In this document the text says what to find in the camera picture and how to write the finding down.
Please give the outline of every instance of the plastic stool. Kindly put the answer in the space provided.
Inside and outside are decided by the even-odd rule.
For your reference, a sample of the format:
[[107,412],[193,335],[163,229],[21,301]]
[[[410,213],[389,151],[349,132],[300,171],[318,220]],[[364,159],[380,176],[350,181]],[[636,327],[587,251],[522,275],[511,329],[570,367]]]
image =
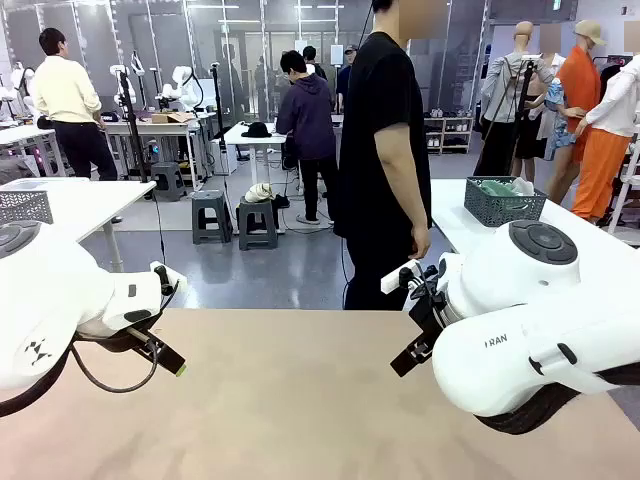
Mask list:
[[[207,208],[215,210],[215,218],[206,216]],[[207,229],[207,225],[212,223],[217,223],[218,228]],[[219,238],[222,243],[231,242],[233,227],[224,194],[217,190],[195,192],[191,201],[191,225],[195,245],[211,238]]]
[[155,192],[170,202],[177,202],[187,194],[177,163],[155,163],[151,165],[151,177],[158,186]]
[[[240,199],[238,210],[238,229],[240,230],[240,250],[249,250],[250,243],[266,243],[269,248],[278,247],[278,231],[273,220],[271,200],[260,203],[249,203],[244,197]],[[247,233],[249,215],[262,215],[267,227],[267,233]]]

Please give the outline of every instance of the black hair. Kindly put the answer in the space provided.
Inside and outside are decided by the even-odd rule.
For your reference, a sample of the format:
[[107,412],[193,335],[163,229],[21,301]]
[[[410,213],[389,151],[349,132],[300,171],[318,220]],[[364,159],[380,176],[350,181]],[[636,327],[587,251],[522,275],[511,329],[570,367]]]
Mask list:
[[380,10],[387,11],[393,5],[394,0],[372,0],[371,6],[373,7],[373,13],[378,13]]
[[302,56],[304,57],[305,60],[315,60],[316,53],[317,52],[314,47],[312,47],[311,45],[307,45],[306,47],[304,47],[304,50],[302,51]]
[[284,73],[289,73],[291,70],[298,73],[307,73],[307,65],[304,63],[304,58],[295,50],[282,54],[280,68]]
[[47,56],[51,56],[60,53],[58,43],[64,43],[67,39],[60,30],[56,28],[45,28],[40,34],[38,41],[40,42],[40,46],[42,47],[42,50],[44,50],[44,53]]

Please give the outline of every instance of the basket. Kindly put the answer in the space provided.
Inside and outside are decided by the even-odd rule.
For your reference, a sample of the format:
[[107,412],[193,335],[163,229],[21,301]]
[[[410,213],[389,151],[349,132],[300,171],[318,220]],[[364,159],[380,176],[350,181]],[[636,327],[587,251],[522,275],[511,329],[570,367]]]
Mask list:
[[0,225],[19,220],[53,223],[45,191],[0,191]]
[[464,206],[485,227],[499,227],[515,220],[539,220],[547,197],[535,190],[532,197],[493,197],[485,193],[483,180],[495,180],[505,185],[516,177],[469,177],[464,196]]

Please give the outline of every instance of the man in yellow shirt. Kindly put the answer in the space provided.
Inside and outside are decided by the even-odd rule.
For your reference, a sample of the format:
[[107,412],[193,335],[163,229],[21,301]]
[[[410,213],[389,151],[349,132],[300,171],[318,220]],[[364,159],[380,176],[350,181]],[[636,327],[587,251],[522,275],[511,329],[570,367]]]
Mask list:
[[53,122],[58,142],[77,177],[91,177],[91,164],[98,167],[100,180],[117,180],[107,140],[98,128],[100,98],[87,71],[73,60],[65,36],[55,28],[40,34],[40,46],[47,58],[34,77],[35,106]]

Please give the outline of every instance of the orange shirt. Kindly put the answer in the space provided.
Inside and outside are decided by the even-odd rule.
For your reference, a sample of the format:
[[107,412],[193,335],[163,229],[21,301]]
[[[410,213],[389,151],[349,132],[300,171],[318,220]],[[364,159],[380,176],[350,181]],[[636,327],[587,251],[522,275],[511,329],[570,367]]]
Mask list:
[[[586,112],[600,103],[600,74],[591,56],[580,47],[573,47],[557,77],[562,82],[569,107],[580,107]],[[579,118],[569,118],[569,132],[574,133]]]

